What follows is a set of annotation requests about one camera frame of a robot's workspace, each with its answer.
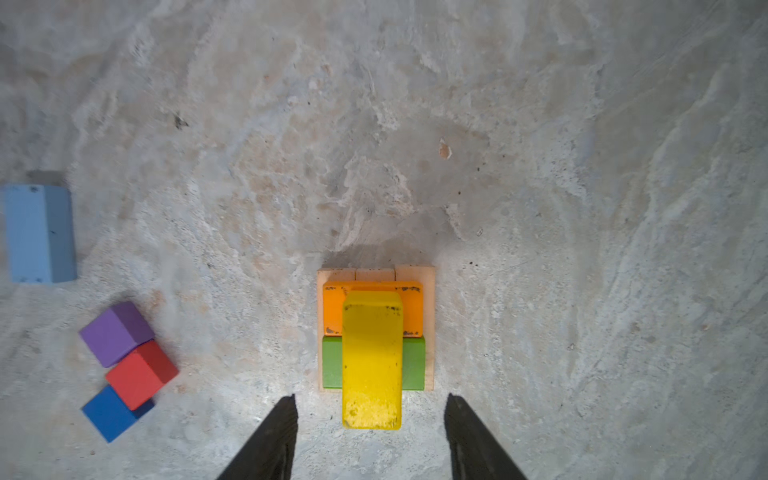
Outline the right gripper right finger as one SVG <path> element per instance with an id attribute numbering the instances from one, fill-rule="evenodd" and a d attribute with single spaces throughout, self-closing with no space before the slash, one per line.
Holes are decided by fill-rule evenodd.
<path id="1" fill-rule="evenodd" d="M 444 426 L 453 479 L 527 479 L 463 397 L 448 395 Z"/>

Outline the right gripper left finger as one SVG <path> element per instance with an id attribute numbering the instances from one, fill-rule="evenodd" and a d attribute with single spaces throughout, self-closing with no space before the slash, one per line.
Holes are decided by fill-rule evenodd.
<path id="1" fill-rule="evenodd" d="M 298 434 L 294 395 L 282 397 L 218 476 L 225 479 L 289 480 Z"/>

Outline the green wood block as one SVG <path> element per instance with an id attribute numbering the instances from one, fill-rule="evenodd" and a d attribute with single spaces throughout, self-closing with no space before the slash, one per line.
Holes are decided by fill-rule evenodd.
<path id="1" fill-rule="evenodd" d="M 342 338 L 322 338 L 322 386 L 342 388 Z M 426 386 L 426 343 L 423 338 L 403 340 L 403 385 L 406 391 L 423 391 Z"/>

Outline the yellow wood block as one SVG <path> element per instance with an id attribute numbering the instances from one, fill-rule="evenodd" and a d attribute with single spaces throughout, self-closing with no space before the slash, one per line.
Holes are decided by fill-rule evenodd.
<path id="1" fill-rule="evenodd" d="M 352 291 L 342 309 L 342 422 L 397 430 L 402 421 L 403 305 L 386 291 Z"/>

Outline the orange wood block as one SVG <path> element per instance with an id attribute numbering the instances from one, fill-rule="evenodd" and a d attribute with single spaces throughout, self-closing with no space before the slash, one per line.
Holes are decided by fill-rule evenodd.
<path id="1" fill-rule="evenodd" d="M 423 336 L 424 287 L 417 281 L 328 281 L 323 285 L 323 322 L 326 336 L 342 334 L 342 307 L 351 291 L 395 292 L 404 312 L 403 336 Z"/>

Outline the natural wood block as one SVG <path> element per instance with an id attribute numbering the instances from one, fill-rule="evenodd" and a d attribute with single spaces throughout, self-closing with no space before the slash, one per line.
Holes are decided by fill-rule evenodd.
<path id="1" fill-rule="evenodd" d="M 359 268 L 355 271 L 355 280 L 363 282 L 395 281 L 393 268 Z"/>
<path id="2" fill-rule="evenodd" d="M 323 393 L 335 393 L 335 389 L 327 389 L 323 383 L 323 353 L 322 340 L 325 335 L 323 286 L 328 281 L 351 281 L 355 279 L 354 268 L 321 268 L 316 276 L 317 304 L 317 376 L 318 390 Z"/>
<path id="3" fill-rule="evenodd" d="M 401 264 L 394 267 L 395 278 L 402 281 L 417 281 L 423 286 L 424 315 L 423 337 L 425 339 L 424 390 L 433 391 L 435 386 L 436 357 L 436 268 L 434 266 Z"/>

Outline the light blue wood block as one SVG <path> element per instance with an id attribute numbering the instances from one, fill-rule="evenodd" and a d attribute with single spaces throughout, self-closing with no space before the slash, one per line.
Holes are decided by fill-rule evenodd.
<path id="1" fill-rule="evenodd" d="M 42 184 L 3 187 L 10 278 L 18 284 L 77 279 L 69 190 Z"/>

